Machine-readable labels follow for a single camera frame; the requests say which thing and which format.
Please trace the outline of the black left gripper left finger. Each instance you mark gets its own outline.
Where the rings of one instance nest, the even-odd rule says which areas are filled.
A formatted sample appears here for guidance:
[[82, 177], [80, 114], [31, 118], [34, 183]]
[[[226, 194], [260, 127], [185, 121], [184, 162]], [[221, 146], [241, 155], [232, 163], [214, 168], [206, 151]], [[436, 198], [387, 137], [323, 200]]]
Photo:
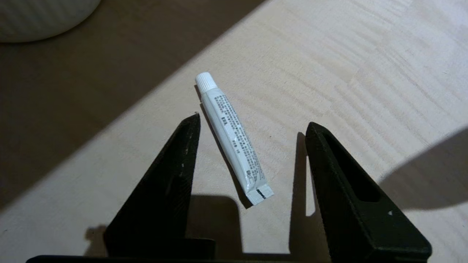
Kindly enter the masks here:
[[104, 232], [110, 257], [213, 257], [215, 241], [185, 236], [200, 115], [174, 130]]

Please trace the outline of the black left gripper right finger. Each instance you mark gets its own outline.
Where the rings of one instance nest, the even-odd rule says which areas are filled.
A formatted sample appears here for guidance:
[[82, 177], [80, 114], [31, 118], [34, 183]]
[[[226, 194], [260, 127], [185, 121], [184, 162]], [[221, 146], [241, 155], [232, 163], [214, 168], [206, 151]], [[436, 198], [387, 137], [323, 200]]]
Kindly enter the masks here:
[[309, 123], [305, 145], [333, 262], [427, 262], [432, 246], [338, 139]]

